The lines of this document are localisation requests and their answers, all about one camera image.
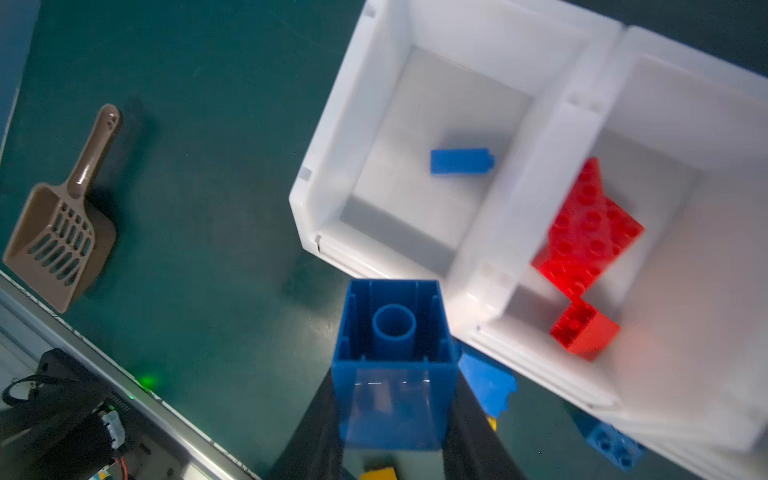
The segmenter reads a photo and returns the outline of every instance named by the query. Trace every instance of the slotted scoop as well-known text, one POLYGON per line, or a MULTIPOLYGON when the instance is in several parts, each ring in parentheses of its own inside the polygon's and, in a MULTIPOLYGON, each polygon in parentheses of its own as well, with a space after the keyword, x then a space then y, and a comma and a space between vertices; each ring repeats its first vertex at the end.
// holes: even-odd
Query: slotted scoop
POLYGON ((114 245, 113 223, 85 200, 85 194, 120 119, 114 105, 102 107, 67 181, 32 188, 2 257, 60 313, 95 280, 114 245))

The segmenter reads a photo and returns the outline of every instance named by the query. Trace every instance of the blue lego stud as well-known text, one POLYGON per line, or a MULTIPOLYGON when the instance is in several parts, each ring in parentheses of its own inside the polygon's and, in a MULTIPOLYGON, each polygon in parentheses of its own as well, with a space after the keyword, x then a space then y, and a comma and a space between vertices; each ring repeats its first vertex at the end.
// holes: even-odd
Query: blue lego stud
POLYGON ((507 411, 507 399, 518 389, 518 381, 511 373, 468 353, 462 354, 458 369, 486 415, 496 419, 507 411))
POLYGON ((488 148, 432 151, 432 175, 483 175, 495 163, 488 148))
POLYGON ((629 472, 645 455, 647 449, 613 426, 603 423, 592 415, 579 412, 574 415, 579 432, 587 444, 624 472, 629 472))
POLYGON ((331 373, 347 448, 439 450, 458 350, 433 280, 351 280, 331 373))

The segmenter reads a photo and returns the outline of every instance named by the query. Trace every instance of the green tabletop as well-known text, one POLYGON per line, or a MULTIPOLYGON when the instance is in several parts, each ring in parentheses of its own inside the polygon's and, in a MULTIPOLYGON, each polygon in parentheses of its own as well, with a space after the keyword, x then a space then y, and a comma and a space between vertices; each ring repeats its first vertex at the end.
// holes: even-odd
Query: green tabletop
MULTIPOLYGON (((768 69, 757 0, 582 4, 768 69)), ((0 164, 5 245, 30 188, 67 177, 99 107, 122 110, 91 194, 118 241, 64 318, 260 475, 329 367, 349 279, 301 249, 288 193, 361 7, 43 1, 0 164)), ((519 380, 499 432, 532 479, 625 476, 567 405, 519 380)), ((439 453, 345 458, 354 474, 387 462, 401 480, 442 477, 439 453)), ((651 454, 630 477, 676 470, 651 454)))

